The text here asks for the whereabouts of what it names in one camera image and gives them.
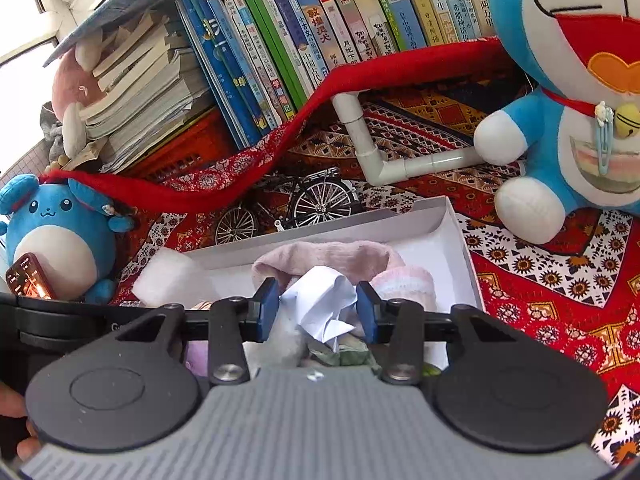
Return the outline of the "person's left hand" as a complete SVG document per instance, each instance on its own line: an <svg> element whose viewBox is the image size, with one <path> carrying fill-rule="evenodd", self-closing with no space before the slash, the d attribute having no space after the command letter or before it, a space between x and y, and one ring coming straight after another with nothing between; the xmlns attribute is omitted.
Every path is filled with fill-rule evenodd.
<svg viewBox="0 0 640 480"><path fill-rule="evenodd" d="M40 442L27 419L24 396L1 384L1 456L28 460L40 450Z"/></svg>

